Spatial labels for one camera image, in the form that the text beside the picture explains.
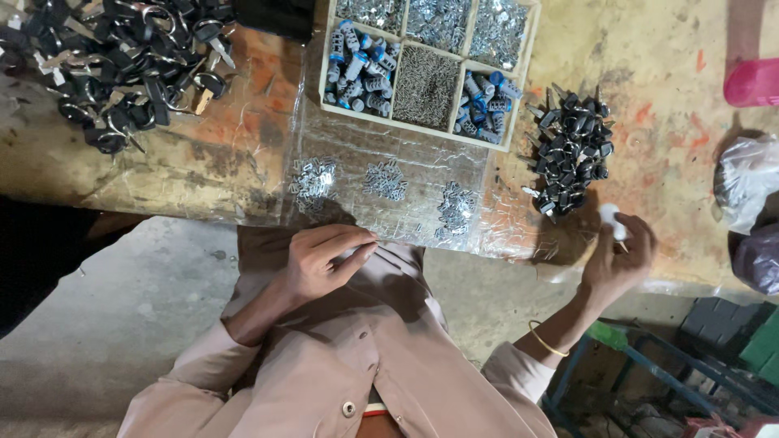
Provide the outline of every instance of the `gold bangle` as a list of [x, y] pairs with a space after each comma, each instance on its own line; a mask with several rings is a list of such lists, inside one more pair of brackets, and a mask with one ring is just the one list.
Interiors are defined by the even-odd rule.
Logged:
[[557, 351], [554, 348], [550, 347], [549, 344], [544, 342], [544, 340], [541, 339], [540, 336], [538, 336], [535, 330], [533, 330], [533, 323], [541, 324], [541, 321], [530, 320], [530, 322], [527, 323], [527, 327], [530, 328], [530, 332], [533, 334], [533, 336], [535, 336], [536, 339], [538, 339], [538, 342], [541, 342], [541, 345], [543, 345], [547, 350], [551, 351], [552, 353], [555, 353], [556, 355], [560, 355], [564, 358], [567, 357], [569, 354], [571, 354], [570, 351], [568, 351], [567, 353], [561, 353], [560, 351]]

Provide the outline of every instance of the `pink container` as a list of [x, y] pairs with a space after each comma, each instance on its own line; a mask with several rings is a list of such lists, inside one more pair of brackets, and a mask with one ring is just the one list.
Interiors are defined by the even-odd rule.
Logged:
[[741, 62], [725, 80], [723, 92], [734, 107], [779, 105], [779, 58]]

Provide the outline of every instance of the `white plastic bag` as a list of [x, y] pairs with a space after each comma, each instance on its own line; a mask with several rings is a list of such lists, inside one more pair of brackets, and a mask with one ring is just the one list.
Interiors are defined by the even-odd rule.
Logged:
[[779, 191], [779, 140], [739, 137], [720, 157], [714, 193], [731, 231], [749, 235], [766, 197]]

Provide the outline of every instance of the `wooden table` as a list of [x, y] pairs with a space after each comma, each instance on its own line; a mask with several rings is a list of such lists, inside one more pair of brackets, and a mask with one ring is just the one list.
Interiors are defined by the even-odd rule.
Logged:
[[[733, 1], [741, 9], [751, 3]], [[770, 0], [764, 15], [766, 23], [779, 18], [779, 2]], [[291, 224], [283, 207], [285, 154], [346, 150], [340, 158], [346, 190], [359, 186], [367, 162], [397, 155], [411, 180], [408, 205], [369, 205], [359, 194], [341, 192], [346, 212], [385, 237], [438, 245], [432, 239], [437, 212], [431, 209], [455, 170], [471, 188], [483, 187], [483, 206], [468, 238], [444, 247], [517, 262], [580, 265], [597, 229], [597, 203], [615, 202], [656, 230], [661, 257], [655, 277], [744, 288], [730, 273], [727, 229], [717, 220], [712, 191], [714, 166], [742, 126], [770, 131], [779, 112], [732, 108], [721, 88], [727, 60], [779, 56], [779, 28], [761, 29], [748, 19], [731, 23], [728, 33], [729, 16], [725, 0], [543, 2], [522, 104], [540, 103], [552, 82], [579, 95], [601, 84], [618, 121], [609, 179], [593, 183], [590, 202], [557, 226], [521, 191], [536, 179], [516, 159], [528, 153], [521, 133], [534, 128], [527, 113], [515, 125], [509, 153], [325, 118], [311, 80], [295, 113], [302, 60], [310, 60], [305, 76], [316, 76], [321, 38], [307, 54], [297, 44], [243, 29], [232, 36], [238, 68], [231, 92], [212, 102], [201, 121], [176, 117], [169, 129], [144, 134], [148, 154], [124, 152], [116, 164], [84, 145], [79, 129], [63, 122], [40, 88], [6, 83], [8, 95], [31, 104], [22, 103], [0, 121], [0, 192], [102, 210]], [[301, 111], [305, 118], [293, 126], [292, 115]], [[419, 224], [424, 231], [415, 233]]]

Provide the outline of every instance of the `concrete floor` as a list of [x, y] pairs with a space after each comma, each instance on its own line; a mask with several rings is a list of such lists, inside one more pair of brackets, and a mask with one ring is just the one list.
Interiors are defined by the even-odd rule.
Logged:
[[[130, 398], [213, 324], [238, 277], [237, 255], [234, 227], [155, 217], [62, 278], [0, 341], [0, 415], [16, 419], [0, 419], [0, 436], [115, 434]], [[575, 290], [536, 281], [531, 267], [443, 250], [427, 251], [425, 276], [454, 341], [476, 364]], [[692, 301], [627, 295], [606, 316], [678, 325]], [[27, 435], [30, 419], [46, 419], [48, 432]], [[100, 432], [75, 432], [77, 419]]]

